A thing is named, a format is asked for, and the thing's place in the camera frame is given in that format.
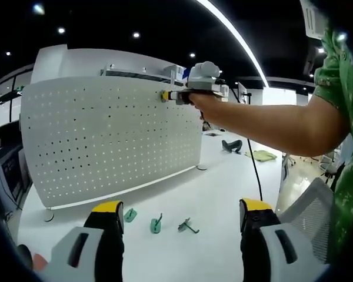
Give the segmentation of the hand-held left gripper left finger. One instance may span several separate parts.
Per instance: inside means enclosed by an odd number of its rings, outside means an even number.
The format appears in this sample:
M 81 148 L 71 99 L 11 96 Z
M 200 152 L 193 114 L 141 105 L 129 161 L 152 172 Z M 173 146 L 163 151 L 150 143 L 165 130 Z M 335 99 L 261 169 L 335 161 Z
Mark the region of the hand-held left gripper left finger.
M 122 281 L 123 202 L 92 209 L 82 227 L 73 228 L 52 249 L 46 281 Z

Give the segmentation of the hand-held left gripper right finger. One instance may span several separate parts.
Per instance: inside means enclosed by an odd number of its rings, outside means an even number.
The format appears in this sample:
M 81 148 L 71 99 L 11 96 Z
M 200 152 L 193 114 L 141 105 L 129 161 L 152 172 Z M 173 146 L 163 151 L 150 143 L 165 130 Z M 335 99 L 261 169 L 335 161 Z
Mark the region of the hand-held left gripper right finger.
M 239 209 L 244 281 L 317 281 L 329 268 L 308 238 L 281 223 L 268 203 L 243 198 Z

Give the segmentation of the person's right hand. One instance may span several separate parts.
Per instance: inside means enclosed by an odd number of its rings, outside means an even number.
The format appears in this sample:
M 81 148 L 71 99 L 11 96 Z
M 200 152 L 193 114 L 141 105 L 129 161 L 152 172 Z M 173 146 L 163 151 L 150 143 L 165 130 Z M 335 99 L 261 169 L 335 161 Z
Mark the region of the person's right hand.
M 220 115 L 225 102 L 218 100 L 215 96 L 193 93 L 189 96 L 190 101 L 201 113 L 201 119 L 209 123 L 220 120 Z

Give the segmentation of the person's left hand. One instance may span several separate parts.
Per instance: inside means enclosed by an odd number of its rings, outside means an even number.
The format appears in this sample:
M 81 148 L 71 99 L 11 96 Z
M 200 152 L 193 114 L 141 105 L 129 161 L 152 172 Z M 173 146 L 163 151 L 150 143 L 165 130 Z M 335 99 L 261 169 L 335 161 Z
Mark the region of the person's left hand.
M 35 271 L 41 271 L 43 270 L 48 262 L 38 253 L 35 253 L 33 256 L 33 270 Z

